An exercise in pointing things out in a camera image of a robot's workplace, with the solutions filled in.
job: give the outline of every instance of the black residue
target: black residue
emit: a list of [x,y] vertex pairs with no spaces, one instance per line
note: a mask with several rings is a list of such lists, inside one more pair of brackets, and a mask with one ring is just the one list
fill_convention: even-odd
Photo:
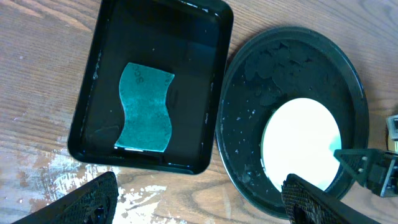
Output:
[[301,66],[300,62],[296,61],[296,60],[289,60],[289,63],[293,66]]
[[270,106],[274,104],[283,95],[282,90],[275,84],[272,78],[267,79],[267,84],[264,85],[264,94],[260,99],[261,106]]
[[268,56],[272,57],[272,54],[271,54],[271,52],[269,52],[269,50],[265,50],[264,53],[267,54]]

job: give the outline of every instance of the table surface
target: table surface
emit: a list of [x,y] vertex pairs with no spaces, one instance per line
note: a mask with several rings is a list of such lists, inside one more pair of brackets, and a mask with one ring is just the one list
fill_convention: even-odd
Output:
[[[350,58],[368,98],[369,147],[385,149],[385,118],[398,106],[398,1],[228,0],[233,55],[254,35],[304,26]],[[100,0],[0,0],[0,223],[18,220],[107,170],[122,197],[115,223],[288,223],[240,196],[216,145],[209,168],[178,175],[84,164],[66,140]],[[358,184],[343,202],[381,222],[398,222],[398,198]]]

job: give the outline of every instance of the black round dish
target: black round dish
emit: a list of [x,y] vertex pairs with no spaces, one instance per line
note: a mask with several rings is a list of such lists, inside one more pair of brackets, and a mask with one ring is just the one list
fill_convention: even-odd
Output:
[[[280,192],[263,171],[259,143],[271,114],[294,98],[311,98],[328,108],[338,124],[343,149],[368,146],[363,86],[337,45],[299,27],[272,29],[250,40],[224,78],[216,126],[218,148],[240,193],[258,209],[279,218],[287,215]],[[340,166],[326,192],[342,198],[352,184]]]

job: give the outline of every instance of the green sponge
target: green sponge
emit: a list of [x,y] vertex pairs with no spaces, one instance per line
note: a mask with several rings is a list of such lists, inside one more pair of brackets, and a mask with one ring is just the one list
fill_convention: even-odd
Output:
[[119,83],[124,127],[116,147],[164,152],[172,135],[166,94],[174,74],[128,63]]

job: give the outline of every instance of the wet surface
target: wet surface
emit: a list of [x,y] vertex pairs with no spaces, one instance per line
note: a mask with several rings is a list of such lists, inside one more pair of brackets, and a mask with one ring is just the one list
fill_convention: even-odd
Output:
[[283,216],[284,208],[280,192],[263,171],[259,143],[277,108],[295,98],[316,100],[336,119],[343,148],[354,146],[355,109],[346,82],[346,76],[353,74],[342,73],[335,55],[306,41],[270,38],[255,47],[248,44],[232,62],[229,85],[224,84],[221,94],[223,129],[218,140],[227,170],[241,193],[275,215]]

